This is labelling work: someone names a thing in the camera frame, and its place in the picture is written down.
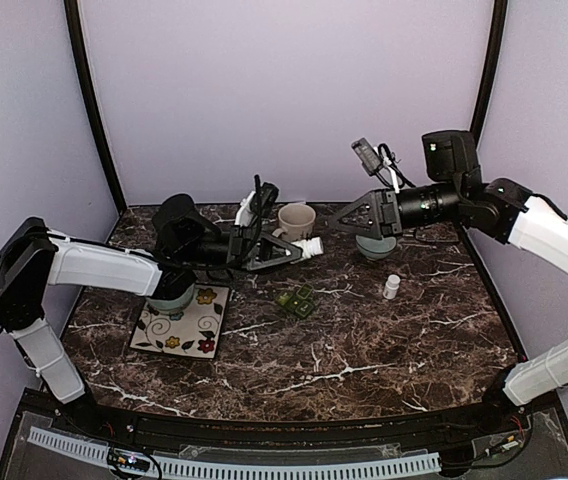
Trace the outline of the white pill bottle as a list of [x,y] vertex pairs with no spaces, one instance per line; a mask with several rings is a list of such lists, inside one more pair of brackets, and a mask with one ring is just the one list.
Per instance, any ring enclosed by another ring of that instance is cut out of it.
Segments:
[[398,275],[389,275],[384,285],[383,297],[388,300],[394,299],[397,296],[400,283],[401,278]]
[[302,260],[307,260],[324,253],[324,246],[320,237],[298,240],[294,242],[294,245],[301,249]]

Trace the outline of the green weekly pill organizer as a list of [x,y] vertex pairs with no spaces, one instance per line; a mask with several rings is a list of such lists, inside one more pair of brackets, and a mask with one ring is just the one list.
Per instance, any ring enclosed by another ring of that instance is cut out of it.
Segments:
[[299,319],[308,318],[317,308],[313,300],[314,289],[309,284],[303,284],[293,290],[285,291],[276,298],[276,304]]

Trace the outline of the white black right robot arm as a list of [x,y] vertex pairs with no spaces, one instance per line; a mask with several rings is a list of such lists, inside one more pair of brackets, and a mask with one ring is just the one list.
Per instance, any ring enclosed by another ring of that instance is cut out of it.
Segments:
[[[423,135],[431,184],[417,187],[395,170],[392,152],[361,138],[351,145],[370,176],[387,169],[392,178],[348,204],[329,221],[332,228],[382,241],[407,229],[454,221],[530,252],[568,274],[568,214],[548,197],[507,179],[482,179],[473,134],[443,130]],[[474,424],[498,432],[513,409],[568,385],[568,339],[539,356],[502,370],[484,393]]]

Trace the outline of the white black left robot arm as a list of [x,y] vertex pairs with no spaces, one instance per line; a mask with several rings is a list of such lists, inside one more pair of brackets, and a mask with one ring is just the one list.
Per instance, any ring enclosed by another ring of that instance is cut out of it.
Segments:
[[302,259],[303,250],[263,228],[277,193],[270,184],[252,191],[229,231],[197,210],[187,194],[165,200],[152,218],[152,250],[114,247],[49,229],[27,218],[0,250],[0,334],[8,333],[65,417],[84,436],[105,427],[104,412],[45,317],[43,297],[52,285],[128,292],[155,308],[189,303],[197,272],[258,271]]

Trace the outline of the striped light blue bowl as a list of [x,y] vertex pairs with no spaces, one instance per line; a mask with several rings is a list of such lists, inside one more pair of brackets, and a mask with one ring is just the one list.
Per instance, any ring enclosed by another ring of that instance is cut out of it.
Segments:
[[395,237],[372,239],[363,236],[355,237],[358,251],[368,260],[377,261],[387,258],[397,246]]

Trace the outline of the white mug with coral pattern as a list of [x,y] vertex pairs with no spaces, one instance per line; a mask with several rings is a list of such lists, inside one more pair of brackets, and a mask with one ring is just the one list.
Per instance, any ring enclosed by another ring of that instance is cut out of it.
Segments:
[[313,232],[316,212],[309,205],[291,203],[279,209],[277,220],[278,225],[272,232],[274,237],[287,242],[305,240]]

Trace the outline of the plain celadon green bowl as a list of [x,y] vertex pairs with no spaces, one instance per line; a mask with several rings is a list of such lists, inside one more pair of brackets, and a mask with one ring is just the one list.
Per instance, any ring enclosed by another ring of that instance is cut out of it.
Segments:
[[195,284],[184,286],[158,286],[155,291],[146,296],[147,304],[154,310],[165,313],[183,311],[194,297]]

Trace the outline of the square floral plate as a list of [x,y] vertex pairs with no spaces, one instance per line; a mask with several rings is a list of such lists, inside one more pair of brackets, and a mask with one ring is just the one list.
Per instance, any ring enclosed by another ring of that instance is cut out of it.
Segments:
[[226,286],[196,284],[191,303],[179,312],[160,311],[145,303],[129,347],[158,355],[214,359],[230,296]]

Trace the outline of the black frame post right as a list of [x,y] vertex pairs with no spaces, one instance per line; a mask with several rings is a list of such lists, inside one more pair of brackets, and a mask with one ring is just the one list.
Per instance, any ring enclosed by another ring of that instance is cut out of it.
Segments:
[[482,74],[470,123],[470,132],[472,133],[476,143],[479,143],[479,140],[481,138],[489,108],[506,25],[507,11],[507,0],[493,1],[491,22]]

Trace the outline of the black frame post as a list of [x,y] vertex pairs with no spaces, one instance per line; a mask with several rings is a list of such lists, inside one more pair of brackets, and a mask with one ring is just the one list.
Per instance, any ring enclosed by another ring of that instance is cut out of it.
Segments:
[[98,105],[82,27],[80,2],[64,0],[63,5],[76,75],[100,167],[116,211],[121,215],[127,210],[128,205],[116,171]]
[[476,143],[479,143],[479,140],[481,138],[489,108],[506,25],[507,11],[507,0],[493,1],[491,22],[482,74],[470,123],[470,132],[472,133]]

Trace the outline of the black front table rail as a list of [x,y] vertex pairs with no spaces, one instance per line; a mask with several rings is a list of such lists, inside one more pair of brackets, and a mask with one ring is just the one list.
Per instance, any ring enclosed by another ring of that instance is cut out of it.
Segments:
[[484,435],[513,431],[528,439],[533,415],[551,405],[547,394],[529,407],[508,412],[493,406],[463,407],[363,420],[250,422],[185,418],[103,405],[64,407],[51,395],[25,389],[20,413],[43,415],[63,430],[90,434],[125,446],[175,450],[188,443],[239,449],[328,449],[397,443],[402,447],[457,450]]

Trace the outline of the black frame post left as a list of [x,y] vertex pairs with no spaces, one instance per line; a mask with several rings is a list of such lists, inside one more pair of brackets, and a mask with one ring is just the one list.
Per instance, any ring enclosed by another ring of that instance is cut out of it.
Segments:
[[80,2],[64,0],[63,5],[76,75],[100,167],[116,211],[121,215],[127,210],[128,205],[116,171],[98,105],[82,27]]

